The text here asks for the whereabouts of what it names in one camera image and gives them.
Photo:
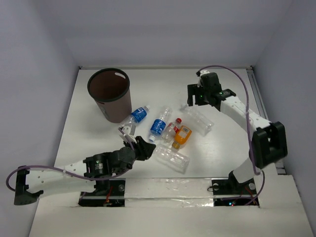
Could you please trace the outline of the clear bottle white cap front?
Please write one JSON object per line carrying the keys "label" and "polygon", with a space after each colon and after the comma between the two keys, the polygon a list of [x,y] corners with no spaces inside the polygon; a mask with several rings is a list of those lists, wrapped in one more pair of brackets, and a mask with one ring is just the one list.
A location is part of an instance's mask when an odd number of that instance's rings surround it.
{"label": "clear bottle white cap front", "polygon": [[157,145],[153,155],[158,162],[178,173],[185,173],[190,162],[187,156],[164,145]]}

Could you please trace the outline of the orange juice bottle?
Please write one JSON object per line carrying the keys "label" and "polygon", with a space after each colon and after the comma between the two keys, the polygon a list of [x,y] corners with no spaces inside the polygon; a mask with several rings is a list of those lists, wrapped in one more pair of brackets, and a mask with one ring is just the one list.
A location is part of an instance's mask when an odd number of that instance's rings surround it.
{"label": "orange juice bottle", "polygon": [[184,126],[184,125],[181,126],[181,128],[178,130],[178,132],[174,136],[172,148],[177,149],[177,150],[180,149],[183,145],[185,145],[185,143],[187,142],[191,134],[192,134],[191,129],[189,129],[187,126]]}

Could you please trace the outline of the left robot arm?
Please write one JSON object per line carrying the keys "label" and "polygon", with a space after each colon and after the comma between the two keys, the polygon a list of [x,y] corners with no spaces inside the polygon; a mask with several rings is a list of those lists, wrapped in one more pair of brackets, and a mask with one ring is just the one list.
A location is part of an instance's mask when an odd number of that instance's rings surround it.
{"label": "left robot arm", "polygon": [[124,136],[124,146],[62,167],[25,165],[17,168],[14,205],[33,204],[40,198],[73,192],[107,194],[111,180],[130,171],[136,161],[146,161],[156,145],[141,136]]}

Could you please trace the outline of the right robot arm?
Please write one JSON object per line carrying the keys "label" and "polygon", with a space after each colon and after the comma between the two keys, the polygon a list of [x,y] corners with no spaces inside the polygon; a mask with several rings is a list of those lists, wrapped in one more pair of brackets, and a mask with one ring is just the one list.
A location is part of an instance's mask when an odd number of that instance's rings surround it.
{"label": "right robot arm", "polygon": [[249,152],[246,160],[231,171],[227,179],[212,181],[215,195],[238,195],[254,176],[271,163],[288,155],[285,127],[253,112],[230,89],[222,89],[218,75],[207,70],[197,72],[198,83],[189,84],[188,106],[210,105],[235,121],[246,133]]}

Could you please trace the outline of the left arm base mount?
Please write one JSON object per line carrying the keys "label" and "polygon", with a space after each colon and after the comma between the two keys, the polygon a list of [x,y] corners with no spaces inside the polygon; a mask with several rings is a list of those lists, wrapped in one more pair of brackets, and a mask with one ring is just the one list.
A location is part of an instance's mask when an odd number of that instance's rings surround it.
{"label": "left arm base mount", "polygon": [[106,191],[81,192],[78,204],[81,207],[125,207],[125,179],[110,180]]}

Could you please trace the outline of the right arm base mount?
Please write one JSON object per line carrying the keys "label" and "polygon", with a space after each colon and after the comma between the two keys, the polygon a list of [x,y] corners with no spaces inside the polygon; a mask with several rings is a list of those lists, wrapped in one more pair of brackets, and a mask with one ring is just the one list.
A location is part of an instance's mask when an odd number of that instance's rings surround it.
{"label": "right arm base mount", "polygon": [[212,179],[207,188],[213,194],[214,206],[244,206],[257,195],[254,179],[232,188],[227,179]]}

